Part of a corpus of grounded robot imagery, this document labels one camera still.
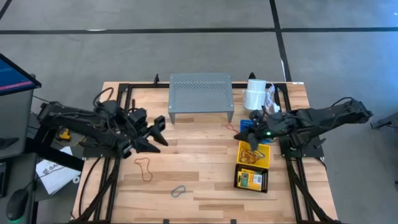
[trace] computer mouse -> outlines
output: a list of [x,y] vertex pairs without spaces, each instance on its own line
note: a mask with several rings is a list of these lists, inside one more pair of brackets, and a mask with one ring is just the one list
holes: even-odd
[[28,196],[26,189],[19,189],[11,195],[6,208],[8,220],[15,221],[24,215]]

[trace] computer screen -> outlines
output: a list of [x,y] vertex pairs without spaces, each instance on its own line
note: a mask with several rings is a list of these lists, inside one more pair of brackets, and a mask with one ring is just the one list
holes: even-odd
[[8,58],[0,54],[0,95],[31,90],[41,84]]

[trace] metal mesh stand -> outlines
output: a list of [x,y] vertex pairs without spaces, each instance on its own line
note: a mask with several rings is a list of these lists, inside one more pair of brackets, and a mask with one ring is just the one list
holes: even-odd
[[177,113],[227,113],[232,121],[234,101],[231,75],[227,73],[180,73],[170,77],[169,115]]

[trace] concrete floor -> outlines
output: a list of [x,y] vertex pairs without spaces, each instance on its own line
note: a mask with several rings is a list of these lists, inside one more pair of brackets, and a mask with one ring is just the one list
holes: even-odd
[[[396,27],[396,2],[277,0],[281,27]],[[12,0],[0,30],[273,27],[265,0]],[[398,111],[398,33],[284,33],[293,81],[310,104],[344,96],[364,102],[372,121]],[[0,35],[0,52],[43,84],[35,95],[91,109],[104,81],[168,80],[178,72],[250,72],[283,81],[273,32],[255,34]],[[41,102],[34,100],[32,111]],[[331,191],[346,223],[398,220],[397,130],[346,125],[326,133]],[[76,185],[39,206],[38,222],[67,222]]]

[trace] desk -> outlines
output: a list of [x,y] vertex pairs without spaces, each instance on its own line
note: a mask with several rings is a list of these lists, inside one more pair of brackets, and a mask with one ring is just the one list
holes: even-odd
[[[0,223],[9,223],[6,217],[6,207],[9,198],[14,191],[24,188],[35,178],[35,167],[37,155],[34,153],[23,154],[25,149],[26,130],[29,121],[30,106],[32,104],[33,90],[14,93],[11,95],[0,96],[0,138],[19,138],[18,142],[0,152],[0,157],[10,157],[7,159],[7,168],[10,169],[9,180],[7,183],[7,195],[0,198]],[[34,184],[27,188],[29,198],[25,209],[25,214],[19,223],[31,223],[34,204]]]
[[[106,82],[103,88],[110,86],[118,92],[118,82]],[[303,84],[287,83],[287,89],[293,110],[309,107]],[[239,129],[240,120],[247,119],[248,114],[243,109],[242,89],[234,88],[233,96],[232,125]],[[132,98],[136,100],[136,107],[147,110],[149,122],[158,115],[167,116],[168,88],[136,88],[132,90]],[[169,219],[171,223],[230,223],[236,219],[238,223],[295,223],[287,168],[279,143],[271,144],[268,193],[234,189],[238,141],[233,139],[235,132],[225,127],[227,123],[227,115],[218,113],[180,114],[174,125],[167,118],[162,134],[169,147],[154,143],[162,151],[160,154],[133,152],[121,161],[111,222],[162,223],[163,219]],[[143,157],[150,159],[153,179],[149,183],[142,181],[140,167],[134,163]],[[82,183],[94,161],[88,159],[83,168],[73,208],[76,217]],[[103,161],[96,165],[88,181],[83,209],[98,192]],[[304,158],[303,163],[310,193],[327,215],[337,219],[325,168],[313,158]],[[170,192],[179,185],[185,185],[187,192],[173,198]],[[299,195],[302,216],[306,219],[303,198]],[[100,219],[104,219],[107,200],[105,195]]]

